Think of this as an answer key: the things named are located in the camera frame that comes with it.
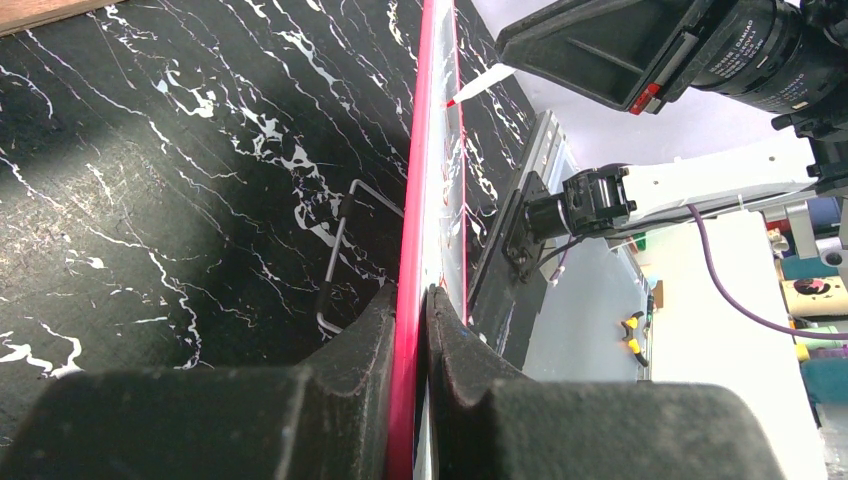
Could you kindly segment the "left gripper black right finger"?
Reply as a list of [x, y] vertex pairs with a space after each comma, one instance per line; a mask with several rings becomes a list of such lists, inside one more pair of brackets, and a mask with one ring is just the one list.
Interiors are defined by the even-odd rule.
[[749, 407], [704, 384], [540, 382], [426, 294], [439, 479], [779, 479]]

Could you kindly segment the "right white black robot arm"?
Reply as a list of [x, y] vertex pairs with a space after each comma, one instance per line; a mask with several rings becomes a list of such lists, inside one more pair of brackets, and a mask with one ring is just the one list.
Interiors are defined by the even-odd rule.
[[843, 1], [558, 1], [505, 27], [496, 48], [508, 66], [633, 115], [687, 89], [717, 94], [769, 113], [813, 152], [797, 181], [766, 158], [590, 168], [523, 202], [519, 222], [536, 242], [618, 238], [673, 223], [689, 204], [847, 189]]

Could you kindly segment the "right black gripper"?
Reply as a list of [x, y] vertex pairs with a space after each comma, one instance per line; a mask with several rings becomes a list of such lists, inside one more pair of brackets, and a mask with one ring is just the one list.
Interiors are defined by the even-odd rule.
[[844, 1], [556, 1], [498, 34], [499, 61], [605, 107], [694, 88], [775, 116], [847, 113]]

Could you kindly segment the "pink framed whiteboard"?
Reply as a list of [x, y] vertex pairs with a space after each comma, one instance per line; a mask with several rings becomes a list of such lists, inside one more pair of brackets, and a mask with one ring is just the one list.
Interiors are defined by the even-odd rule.
[[396, 304], [385, 478], [430, 479], [426, 294], [466, 312], [465, 131], [456, 8], [422, 4]]

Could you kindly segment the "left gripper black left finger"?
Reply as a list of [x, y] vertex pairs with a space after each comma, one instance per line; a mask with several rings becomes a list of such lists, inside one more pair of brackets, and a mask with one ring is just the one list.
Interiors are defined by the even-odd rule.
[[5, 479], [378, 479], [397, 290], [294, 366], [77, 373], [39, 398]]

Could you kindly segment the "red capped whiteboard marker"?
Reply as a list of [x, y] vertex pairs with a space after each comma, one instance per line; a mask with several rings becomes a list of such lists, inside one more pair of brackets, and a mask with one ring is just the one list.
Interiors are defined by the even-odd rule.
[[516, 68], [501, 63], [491, 66], [466, 85], [462, 86], [459, 91], [446, 103], [446, 107], [452, 108], [457, 104], [461, 104], [462, 102], [479, 95], [504, 79], [514, 75], [516, 71]]

